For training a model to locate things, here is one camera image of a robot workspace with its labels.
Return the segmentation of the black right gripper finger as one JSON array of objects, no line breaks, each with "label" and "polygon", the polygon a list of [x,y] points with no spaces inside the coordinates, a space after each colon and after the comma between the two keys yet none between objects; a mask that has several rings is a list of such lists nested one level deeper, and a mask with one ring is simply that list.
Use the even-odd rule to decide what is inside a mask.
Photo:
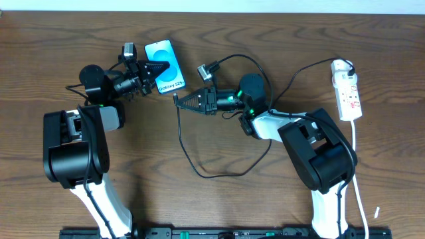
[{"label": "black right gripper finger", "polygon": [[200,103],[190,103],[190,102],[177,102],[176,106],[182,110],[188,110],[198,114],[203,113],[203,108]]},{"label": "black right gripper finger", "polygon": [[200,104],[203,101],[203,89],[200,88],[187,96],[179,98],[178,104]]}]

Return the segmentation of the blue Galaxy smartphone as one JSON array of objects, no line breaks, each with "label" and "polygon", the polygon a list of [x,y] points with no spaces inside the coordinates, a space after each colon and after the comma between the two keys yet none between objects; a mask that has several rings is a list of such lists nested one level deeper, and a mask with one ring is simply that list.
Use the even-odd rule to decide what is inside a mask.
[{"label": "blue Galaxy smartphone", "polygon": [[160,94],[168,94],[186,86],[183,72],[169,39],[147,44],[144,46],[144,50],[149,61],[163,65],[161,73],[155,77]]}]

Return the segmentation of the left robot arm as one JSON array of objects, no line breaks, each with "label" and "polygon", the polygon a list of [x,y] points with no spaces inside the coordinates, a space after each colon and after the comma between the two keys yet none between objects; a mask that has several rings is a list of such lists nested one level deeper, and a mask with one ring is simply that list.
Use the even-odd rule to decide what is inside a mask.
[{"label": "left robot arm", "polygon": [[105,133],[122,128],[120,97],[151,93],[155,79],[170,64],[129,58],[125,71],[95,64],[79,74],[86,103],[43,118],[43,168],[47,178],[70,190],[89,210],[97,229],[62,229],[60,238],[145,238],[145,231],[120,200],[108,175],[110,154]]}]

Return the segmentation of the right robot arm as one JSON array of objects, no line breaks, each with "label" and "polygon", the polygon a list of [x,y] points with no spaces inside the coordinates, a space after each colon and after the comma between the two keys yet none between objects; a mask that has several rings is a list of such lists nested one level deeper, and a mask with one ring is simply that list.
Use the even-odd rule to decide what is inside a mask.
[{"label": "right robot arm", "polygon": [[348,229],[345,191],[355,176],[357,156],[323,108],[297,114],[273,109],[259,74],[244,75],[235,90],[212,85],[183,98],[174,96],[173,101],[177,110],[204,115],[241,110],[246,135],[282,143],[298,177],[311,190],[315,233],[342,238]]}]

